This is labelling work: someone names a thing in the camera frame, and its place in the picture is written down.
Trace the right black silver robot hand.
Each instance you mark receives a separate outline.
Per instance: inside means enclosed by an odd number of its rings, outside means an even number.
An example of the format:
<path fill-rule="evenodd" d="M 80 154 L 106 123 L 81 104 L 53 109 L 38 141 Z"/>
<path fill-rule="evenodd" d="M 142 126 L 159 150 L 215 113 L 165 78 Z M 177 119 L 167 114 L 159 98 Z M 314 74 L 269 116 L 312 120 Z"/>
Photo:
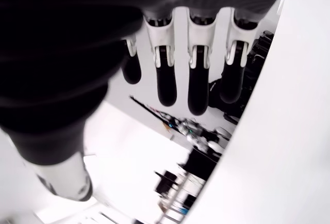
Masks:
<path fill-rule="evenodd" d="M 141 75 L 135 34 L 145 25 L 158 97 L 176 101 L 174 14 L 188 8 L 188 106 L 208 105 L 209 56 L 218 12 L 230 8 L 219 97 L 236 102 L 260 21 L 276 0 L 1 0 L 1 129 L 53 195 L 87 201 L 84 129 L 123 69 Z"/>

